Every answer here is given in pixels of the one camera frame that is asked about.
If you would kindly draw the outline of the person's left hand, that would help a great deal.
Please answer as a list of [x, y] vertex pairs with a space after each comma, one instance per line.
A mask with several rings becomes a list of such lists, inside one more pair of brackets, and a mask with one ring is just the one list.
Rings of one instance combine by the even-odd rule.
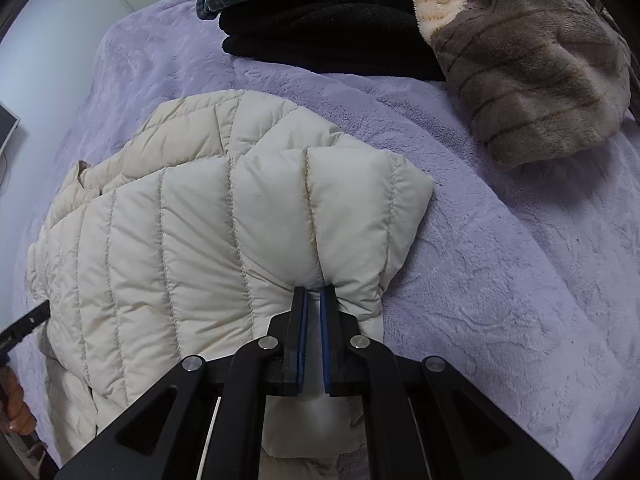
[[9, 417], [9, 432], [28, 436], [36, 429], [36, 419], [25, 402], [24, 389], [18, 382], [14, 371], [6, 367], [1, 374], [6, 383], [6, 416]]

